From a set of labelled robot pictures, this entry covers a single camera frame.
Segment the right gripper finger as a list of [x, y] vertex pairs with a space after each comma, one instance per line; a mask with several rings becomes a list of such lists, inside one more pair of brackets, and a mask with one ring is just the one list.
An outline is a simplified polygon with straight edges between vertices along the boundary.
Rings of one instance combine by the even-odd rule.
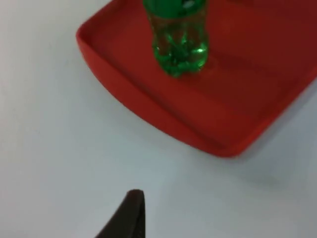
[[145, 238], [144, 192], [139, 189], [128, 191], [96, 238]]

